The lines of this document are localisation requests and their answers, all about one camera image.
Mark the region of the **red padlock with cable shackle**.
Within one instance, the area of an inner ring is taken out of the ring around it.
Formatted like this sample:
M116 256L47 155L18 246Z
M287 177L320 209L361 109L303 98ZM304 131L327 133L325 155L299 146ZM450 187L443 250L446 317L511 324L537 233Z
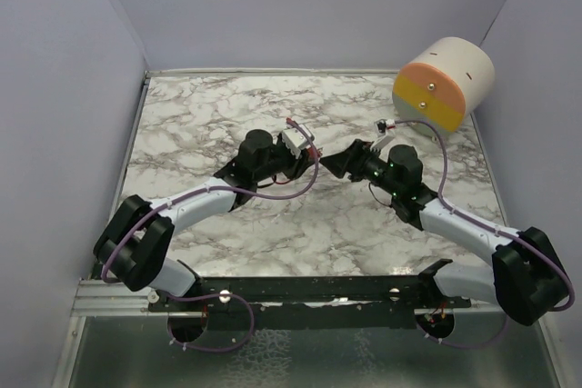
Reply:
M308 155L308 162L311 164L318 162L322 156L322 149L321 148L308 147L306 149L306 152Z

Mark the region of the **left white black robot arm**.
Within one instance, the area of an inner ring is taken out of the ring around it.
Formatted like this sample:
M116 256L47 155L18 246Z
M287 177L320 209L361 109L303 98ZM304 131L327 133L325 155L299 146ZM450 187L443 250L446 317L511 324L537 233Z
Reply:
M279 174L289 181L299 178L316 164L314 140L303 124L291 124L277 136L254 129L237 154L198 187L155 200L137 194L127 197L93 249L103 280L121 282L132 292L150 287L169 294L181 310L195 308L201 297L200 277L168 258L172 238L206 218L244 205L257 196L265 180Z

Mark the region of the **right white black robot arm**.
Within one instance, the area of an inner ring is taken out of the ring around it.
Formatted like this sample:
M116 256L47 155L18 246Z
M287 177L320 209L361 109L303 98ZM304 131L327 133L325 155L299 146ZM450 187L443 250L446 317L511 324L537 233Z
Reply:
M456 208L423 181L416 149L390 148L387 160L369 143L355 140L345 151L321 158L337 178L366 180L390 194L390 206L404 223L460 245L484 261L466 266L444 261L427 270L417 286L419 300L438 307L449 297L492 303L515 322L529 326L572 302L572 285L547 236L499 226Z

